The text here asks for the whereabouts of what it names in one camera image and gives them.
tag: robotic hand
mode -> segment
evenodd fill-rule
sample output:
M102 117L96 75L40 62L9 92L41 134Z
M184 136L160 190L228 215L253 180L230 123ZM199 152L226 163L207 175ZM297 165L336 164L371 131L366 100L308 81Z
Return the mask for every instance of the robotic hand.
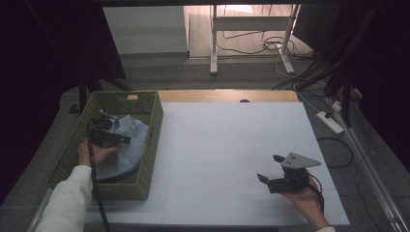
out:
M309 188L319 197L322 213L324 211L324 198L321 191L309 183L309 174L306 167L318 166L317 160L306 158L296 153L290 153L286 158L274 155L274 160L279 162L283 169L283 178L269 180L267 177L257 174L259 181L266 184L270 193L294 192Z

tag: gray cloth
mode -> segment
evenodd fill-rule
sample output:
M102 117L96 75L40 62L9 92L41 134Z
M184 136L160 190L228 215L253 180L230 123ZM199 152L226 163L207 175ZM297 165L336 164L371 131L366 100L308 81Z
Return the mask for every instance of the gray cloth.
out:
M147 125L133 119L130 115L110 120L113 122L110 132L130 137L131 143L120 144L121 150L118 154L108 156L103 163L97 166L98 180L116 177L136 168L142 157L148 131Z

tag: white paper sheet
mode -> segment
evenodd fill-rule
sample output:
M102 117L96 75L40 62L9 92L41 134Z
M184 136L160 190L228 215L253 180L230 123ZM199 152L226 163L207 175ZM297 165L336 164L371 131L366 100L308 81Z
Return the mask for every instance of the white paper sheet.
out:
M163 103L161 136L147 201L105 201L108 221L193 226L306 224L256 176L281 178L273 155L319 160L308 170L322 183L325 216L349 224L303 105ZM87 222L102 221L92 202Z

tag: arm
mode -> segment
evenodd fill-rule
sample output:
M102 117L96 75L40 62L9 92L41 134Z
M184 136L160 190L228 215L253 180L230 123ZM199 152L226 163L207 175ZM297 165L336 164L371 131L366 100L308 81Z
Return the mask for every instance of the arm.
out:
M310 184L317 188L316 183L310 178ZM295 208L305 217L307 222L316 232L333 232L335 229L329 225L329 222L322 215L320 210L319 199L311 189L304 188L298 192L282 193Z
M109 154L119 151L117 147L102 149L95 145L93 149L96 165ZM84 140L78 147L78 166L67 181L59 183L54 189L36 232L82 231L92 189L88 142Z

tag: metal stand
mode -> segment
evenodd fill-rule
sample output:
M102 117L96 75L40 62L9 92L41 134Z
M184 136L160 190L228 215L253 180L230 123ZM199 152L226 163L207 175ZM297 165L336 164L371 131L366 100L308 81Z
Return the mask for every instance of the metal stand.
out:
M288 74L294 74L292 64L286 54L287 44L293 29L293 23L299 4L292 10L291 16L220 16L217 17L217 5L214 5L212 17L211 74L218 73L218 31L285 31L282 47L278 50Z
M295 8L292 9L292 14L289 17L289 22L287 23L286 32L284 34L283 43L277 45L280 59L282 60L283 65L286 68L287 74L290 74L290 75L295 74L295 70L293 70L292 64L289 61L289 57L286 54L286 49L287 49L287 44L289 42L290 34L292 33L293 24L295 23L295 20L296 20L296 14L298 13L299 6L300 6L299 4L296 4Z

